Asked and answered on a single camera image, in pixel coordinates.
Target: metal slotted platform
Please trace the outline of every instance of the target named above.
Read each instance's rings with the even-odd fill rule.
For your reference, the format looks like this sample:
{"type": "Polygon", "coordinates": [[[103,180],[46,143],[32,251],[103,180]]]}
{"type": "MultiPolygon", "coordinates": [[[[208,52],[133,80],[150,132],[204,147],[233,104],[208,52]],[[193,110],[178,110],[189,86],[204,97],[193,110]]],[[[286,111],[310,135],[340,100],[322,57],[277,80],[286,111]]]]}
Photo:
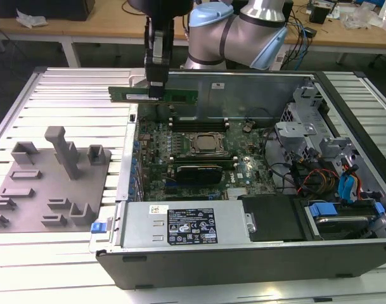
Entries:
{"type": "MultiPolygon", "coordinates": [[[[76,146],[102,144],[113,153],[100,218],[112,215],[130,106],[111,104],[107,87],[126,86],[130,72],[49,69],[34,74],[0,127],[0,183],[10,168],[10,149],[15,142],[33,141],[48,147],[42,138],[44,130],[63,124],[76,146]]],[[[368,89],[357,84],[361,80],[352,81],[362,92],[350,93],[354,100],[357,95],[371,98],[368,89]]],[[[338,88],[342,89],[341,94],[350,92],[338,88]]],[[[90,237],[89,232],[0,234],[0,303],[314,303],[315,298],[332,298],[334,303],[386,303],[386,265],[353,279],[123,291],[89,253],[90,237]]]]}
{"type": "MultiPolygon", "coordinates": [[[[325,74],[386,157],[386,98],[368,79],[359,78],[354,73],[325,74]]],[[[346,136],[346,131],[334,114],[329,113],[329,116],[339,134],[346,136]]]]}

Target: gray floor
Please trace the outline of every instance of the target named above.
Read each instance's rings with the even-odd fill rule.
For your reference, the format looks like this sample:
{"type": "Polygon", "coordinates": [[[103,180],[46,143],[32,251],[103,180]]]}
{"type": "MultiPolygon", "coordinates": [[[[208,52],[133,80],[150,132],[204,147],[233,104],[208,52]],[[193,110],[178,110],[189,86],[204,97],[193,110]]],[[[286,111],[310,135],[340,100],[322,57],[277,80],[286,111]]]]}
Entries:
{"type": "MultiPolygon", "coordinates": [[[[18,47],[28,56],[26,59],[11,43],[6,52],[0,54],[0,121],[20,93],[25,81],[36,66],[66,67],[65,55],[60,45],[52,42],[18,42],[18,47]]],[[[143,46],[114,46],[112,44],[78,44],[80,61],[83,67],[142,67],[143,46]]],[[[174,48],[173,68],[184,63],[186,47],[174,48]]],[[[309,52],[300,70],[305,71],[362,71],[386,95],[386,58],[376,60],[370,68],[368,63],[375,57],[372,54],[351,54],[343,65],[337,65],[335,53],[309,52]]]]}

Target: robotic arm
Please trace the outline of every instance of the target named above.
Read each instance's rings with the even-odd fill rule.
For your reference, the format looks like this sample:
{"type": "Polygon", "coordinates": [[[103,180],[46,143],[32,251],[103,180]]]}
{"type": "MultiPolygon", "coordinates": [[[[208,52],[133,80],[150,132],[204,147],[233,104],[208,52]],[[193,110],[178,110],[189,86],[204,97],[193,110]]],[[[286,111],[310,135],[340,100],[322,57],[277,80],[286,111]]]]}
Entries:
{"type": "MultiPolygon", "coordinates": [[[[225,59],[253,68],[268,68],[287,33],[282,13],[284,2],[249,0],[239,16],[233,14],[232,6],[223,2],[197,6],[191,13],[189,56],[185,68],[225,69],[225,59]]],[[[193,8],[193,0],[129,0],[129,4],[147,15],[146,80],[149,97],[160,99],[169,77],[173,19],[188,14],[193,8]]]]}
{"type": "Polygon", "coordinates": [[[162,98],[169,77],[174,40],[174,17],[193,8],[193,0],[129,0],[146,17],[145,70],[149,97],[162,98]]]}

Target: background workbench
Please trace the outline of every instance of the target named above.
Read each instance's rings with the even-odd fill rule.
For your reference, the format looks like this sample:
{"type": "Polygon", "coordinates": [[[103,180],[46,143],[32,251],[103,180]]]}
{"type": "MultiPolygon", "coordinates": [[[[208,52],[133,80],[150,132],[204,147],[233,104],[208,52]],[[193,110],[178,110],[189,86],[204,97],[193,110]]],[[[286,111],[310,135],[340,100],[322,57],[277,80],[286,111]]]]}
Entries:
{"type": "MultiPolygon", "coordinates": [[[[13,40],[51,41],[63,46],[68,65],[80,67],[75,50],[76,42],[143,44],[145,17],[134,16],[122,11],[123,0],[96,0],[95,7],[85,22],[48,20],[49,25],[33,29],[25,28],[15,19],[0,19],[0,28],[13,40]]],[[[337,53],[386,54],[386,31],[378,27],[371,29],[346,30],[339,20],[328,19],[324,24],[309,23],[306,8],[301,8],[307,0],[294,0],[294,12],[304,26],[317,30],[310,51],[337,53]]],[[[297,33],[290,26],[285,40],[285,49],[297,42],[297,33]]],[[[5,36],[0,33],[0,40],[5,36]]],[[[174,45],[187,46],[181,18],[176,18],[174,45]]]]}

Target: cpu socket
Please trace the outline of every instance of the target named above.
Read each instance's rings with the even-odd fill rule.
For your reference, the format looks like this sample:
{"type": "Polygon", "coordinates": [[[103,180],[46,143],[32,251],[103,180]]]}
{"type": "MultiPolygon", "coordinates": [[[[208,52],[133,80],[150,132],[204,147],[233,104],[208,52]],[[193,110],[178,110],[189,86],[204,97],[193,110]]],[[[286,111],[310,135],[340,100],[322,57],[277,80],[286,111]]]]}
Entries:
{"type": "Polygon", "coordinates": [[[224,154],[220,133],[197,133],[190,136],[191,155],[224,154]]]}

